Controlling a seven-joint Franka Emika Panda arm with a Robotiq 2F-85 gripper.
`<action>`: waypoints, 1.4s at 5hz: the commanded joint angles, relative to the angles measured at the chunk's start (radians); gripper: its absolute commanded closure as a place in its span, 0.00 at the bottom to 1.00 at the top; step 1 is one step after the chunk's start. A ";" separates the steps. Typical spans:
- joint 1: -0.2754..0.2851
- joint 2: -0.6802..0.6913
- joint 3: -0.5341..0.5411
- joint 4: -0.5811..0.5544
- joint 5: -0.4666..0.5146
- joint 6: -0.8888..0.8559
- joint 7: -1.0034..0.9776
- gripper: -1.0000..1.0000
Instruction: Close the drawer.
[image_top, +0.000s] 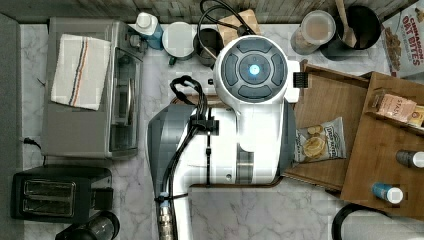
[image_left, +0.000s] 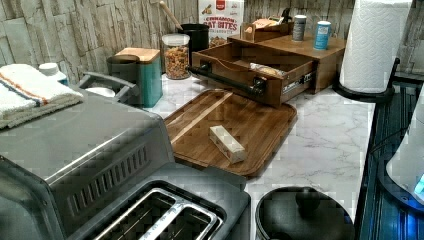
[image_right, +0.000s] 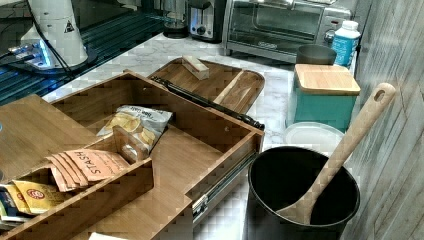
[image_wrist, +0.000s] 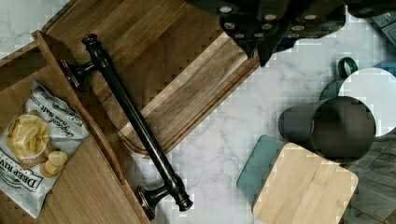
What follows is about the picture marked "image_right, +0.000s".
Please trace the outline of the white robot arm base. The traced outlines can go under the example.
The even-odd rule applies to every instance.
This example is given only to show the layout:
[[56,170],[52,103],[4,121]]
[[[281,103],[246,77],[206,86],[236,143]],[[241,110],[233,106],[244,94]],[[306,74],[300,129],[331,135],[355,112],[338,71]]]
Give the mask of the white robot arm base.
[[24,0],[32,27],[8,52],[32,68],[48,73],[78,71],[97,59],[85,46],[77,27],[72,0]]

